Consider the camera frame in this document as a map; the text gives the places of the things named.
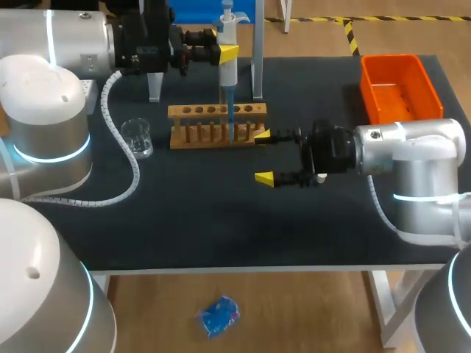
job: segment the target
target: white spiral cable wrap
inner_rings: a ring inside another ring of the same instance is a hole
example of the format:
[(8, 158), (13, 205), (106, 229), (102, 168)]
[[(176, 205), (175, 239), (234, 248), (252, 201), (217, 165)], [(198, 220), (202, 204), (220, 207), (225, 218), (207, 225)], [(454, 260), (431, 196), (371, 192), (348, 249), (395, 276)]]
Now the white spiral cable wrap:
[(376, 194), (375, 183), (373, 182), (373, 177), (369, 175), (368, 186), (369, 192), (373, 199), (373, 204), (375, 204), (376, 211), (378, 215), (383, 220), (384, 224), (390, 228), (394, 233), (399, 235), (399, 238), (406, 241), (407, 243), (412, 243), (416, 245), (424, 246), (453, 246), (463, 249), (467, 243), (461, 239), (461, 232), (459, 230), (459, 214), (458, 214), (458, 202), (453, 204), (453, 217), (454, 217), (454, 232), (455, 235), (437, 235), (437, 234), (414, 234), (402, 232), (396, 226), (391, 223), (391, 221), (386, 217), (383, 209), (381, 208), (380, 202), (378, 200), (378, 195)]
[(113, 85), (122, 78), (122, 73), (120, 71), (115, 72), (110, 78), (106, 81), (105, 86), (103, 87), (102, 96), (101, 96), (101, 106), (102, 106), (102, 115), (105, 123), (110, 129), (113, 137), (118, 141), (118, 144), (122, 148), (123, 152), (126, 154), (127, 159), (131, 163), (132, 167), (132, 183), (121, 195), (115, 196), (108, 200), (103, 201), (82, 201), (82, 200), (73, 200), (73, 199), (64, 199), (62, 197), (42, 197), (42, 196), (30, 196), (23, 199), (23, 202), (44, 202), (49, 204), (64, 204), (67, 206), (76, 206), (76, 207), (104, 207), (111, 204), (117, 204), (118, 202), (123, 201), (129, 197), (139, 185), (139, 179), (141, 178), (139, 172), (138, 161), (134, 157), (134, 154), (131, 152), (129, 146), (124, 141), (123, 137), (120, 135), (116, 125), (113, 123), (113, 120), (108, 110), (108, 96), (110, 95), (111, 88)]

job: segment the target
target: floor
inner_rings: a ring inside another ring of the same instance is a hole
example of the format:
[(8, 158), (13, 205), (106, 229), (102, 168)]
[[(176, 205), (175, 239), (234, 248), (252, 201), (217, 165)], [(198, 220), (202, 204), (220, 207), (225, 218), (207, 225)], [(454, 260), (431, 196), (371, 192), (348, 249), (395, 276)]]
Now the floor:
[[(368, 15), (471, 15), (468, 0), (293, 0), (293, 17)], [(280, 17), (277, 0), (266, 16)], [(344, 27), (332, 22), (266, 24), (265, 55), (347, 56)], [(361, 54), (436, 54), (471, 116), (471, 23), (355, 21)], [(241, 56), (250, 56), (252, 27), (240, 26)], [(394, 282), (399, 273), (390, 273)], [(110, 300), (129, 352), (387, 352), (362, 273), (212, 274), (119, 277)], [(220, 295), (237, 301), (241, 320), (209, 341), (193, 317)], [(415, 353), (409, 342), (397, 353)]]

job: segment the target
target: black table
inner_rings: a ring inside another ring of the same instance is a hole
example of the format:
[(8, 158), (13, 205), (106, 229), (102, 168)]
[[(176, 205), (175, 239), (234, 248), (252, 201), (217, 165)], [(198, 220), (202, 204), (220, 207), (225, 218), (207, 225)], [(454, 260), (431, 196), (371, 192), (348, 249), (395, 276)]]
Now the black table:
[[(445, 108), (445, 118), (470, 125), (435, 57), (422, 57)], [(236, 102), (249, 102), (250, 69), (240, 60)], [(367, 124), (358, 57), (269, 58), (264, 98), (273, 129), (309, 129), (329, 118)], [(401, 241), (375, 211), (366, 177), (331, 175), (320, 188), (271, 189), (255, 183), (256, 171), (299, 168), (296, 146), (169, 151), (169, 104), (213, 104), (217, 68), (192, 64), (188, 77), (169, 72), (162, 101), (147, 102), (146, 77), (122, 79), (110, 96), (116, 125), (130, 118), (151, 124), (154, 154), (139, 163), (141, 183), (124, 202), (100, 209), (34, 204), (90, 270), (122, 271), (224, 268), (260, 271), (297, 268), (381, 268), (446, 263), (456, 250)], [(132, 173), (107, 131), (99, 108), (90, 117), (93, 171), (70, 197), (106, 199), (126, 190)], [(460, 191), (471, 189), (471, 159), (459, 171)], [(391, 176), (375, 178), (391, 220)]]

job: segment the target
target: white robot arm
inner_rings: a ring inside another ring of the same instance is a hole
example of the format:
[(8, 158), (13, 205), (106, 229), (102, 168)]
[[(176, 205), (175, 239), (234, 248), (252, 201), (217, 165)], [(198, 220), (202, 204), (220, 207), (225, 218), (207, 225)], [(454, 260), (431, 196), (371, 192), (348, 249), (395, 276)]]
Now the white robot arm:
[(0, 352), (108, 353), (113, 308), (36, 210), (0, 199)]

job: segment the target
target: metal table frame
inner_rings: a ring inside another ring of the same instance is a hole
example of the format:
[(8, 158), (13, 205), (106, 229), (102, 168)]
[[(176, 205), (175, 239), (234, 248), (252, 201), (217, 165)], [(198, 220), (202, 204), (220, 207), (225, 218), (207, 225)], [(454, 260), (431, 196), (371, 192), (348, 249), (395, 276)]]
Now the metal table frame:
[[(380, 337), (384, 348), (400, 348), (412, 332), (411, 314), (415, 299), (424, 284), (442, 264), (430, 265), (352, 265), (352, 266), (276, 266), (236, 268), (170, 268), (136, 271), (92, 271), (93, 278), (107, 293), (112, 275), (143, 274), (217, 274), (254, 272), (306, 271), (367, 271), (376, 313), (380, 323)], [(386, 271), (404, 271), (400, 281), (391, 289)]]

